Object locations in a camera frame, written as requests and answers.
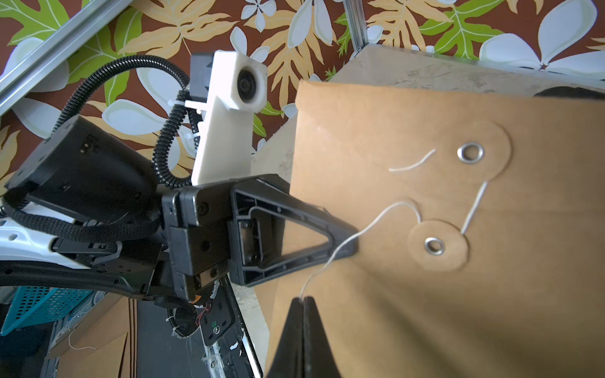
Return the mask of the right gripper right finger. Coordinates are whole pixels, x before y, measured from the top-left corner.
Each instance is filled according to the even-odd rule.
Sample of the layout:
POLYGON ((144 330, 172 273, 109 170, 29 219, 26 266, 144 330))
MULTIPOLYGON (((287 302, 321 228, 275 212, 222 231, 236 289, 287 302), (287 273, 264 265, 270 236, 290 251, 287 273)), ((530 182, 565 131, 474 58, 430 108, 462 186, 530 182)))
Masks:
POLYGON ((312 297, 303 300, 303 376, 341 378, 317 304, 312 297))

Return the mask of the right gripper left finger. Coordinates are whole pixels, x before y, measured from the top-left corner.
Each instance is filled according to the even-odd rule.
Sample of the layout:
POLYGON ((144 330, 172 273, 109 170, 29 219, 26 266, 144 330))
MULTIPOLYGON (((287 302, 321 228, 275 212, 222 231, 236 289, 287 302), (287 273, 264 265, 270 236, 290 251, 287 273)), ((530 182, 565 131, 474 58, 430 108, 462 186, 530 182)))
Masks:
POLYGON ((268 378, 304 377, 304 306, 300 298, 294 298, 288 311, 285 327, 277 346, 268 378))

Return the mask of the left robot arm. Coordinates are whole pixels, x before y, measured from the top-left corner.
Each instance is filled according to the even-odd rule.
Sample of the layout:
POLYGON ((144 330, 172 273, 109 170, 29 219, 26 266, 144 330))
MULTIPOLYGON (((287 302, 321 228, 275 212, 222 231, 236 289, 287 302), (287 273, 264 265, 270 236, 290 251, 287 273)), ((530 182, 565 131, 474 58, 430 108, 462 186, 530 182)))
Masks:
POLYGON ((253 287, 356 254, 356 228, 252 176, 252 123, 267 68, 234 51, 196 54, 191 72, 132 55, 95 71, 6 184, 1 283, 106 291, 172 309, 225 275, 253 287), (108 80, 135 69, 178 92, 151 158, 81 115, 108 80))

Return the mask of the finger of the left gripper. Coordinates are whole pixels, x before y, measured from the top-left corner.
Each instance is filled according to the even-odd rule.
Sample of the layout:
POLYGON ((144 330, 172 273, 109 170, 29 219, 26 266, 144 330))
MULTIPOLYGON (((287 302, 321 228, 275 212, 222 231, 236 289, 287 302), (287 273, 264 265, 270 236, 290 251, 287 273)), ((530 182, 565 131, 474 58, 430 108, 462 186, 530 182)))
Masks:
POLYGON ((253 287, 326 263, 357 228, 327 209, 292 196, 279 176, 258 176, 232 187, 233 283, 253 287))

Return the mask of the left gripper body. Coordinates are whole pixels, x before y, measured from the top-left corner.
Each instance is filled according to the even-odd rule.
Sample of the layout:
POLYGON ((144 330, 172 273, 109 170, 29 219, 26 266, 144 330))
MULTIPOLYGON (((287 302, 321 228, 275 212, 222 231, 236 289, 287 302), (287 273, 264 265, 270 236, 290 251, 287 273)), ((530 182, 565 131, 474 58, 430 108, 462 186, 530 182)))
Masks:
POLYGON ((231 257, 231 193, 237 184, 258 181, 288 192, 277 174, 173 189, 162 195, 163 231, 168 243, 176 296, 190 302, 209 284, 200 276, 231 257))

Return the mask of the brown file bag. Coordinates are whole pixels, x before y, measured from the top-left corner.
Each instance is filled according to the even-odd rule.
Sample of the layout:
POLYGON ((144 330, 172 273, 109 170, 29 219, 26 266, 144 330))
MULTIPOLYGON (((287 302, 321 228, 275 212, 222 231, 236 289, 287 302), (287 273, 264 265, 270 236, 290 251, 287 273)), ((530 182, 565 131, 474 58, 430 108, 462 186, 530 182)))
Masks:
POLYGON ((604 375, 604 102, 305 82, 291 192, 357 253, 312 297, 342 377, 604 375))

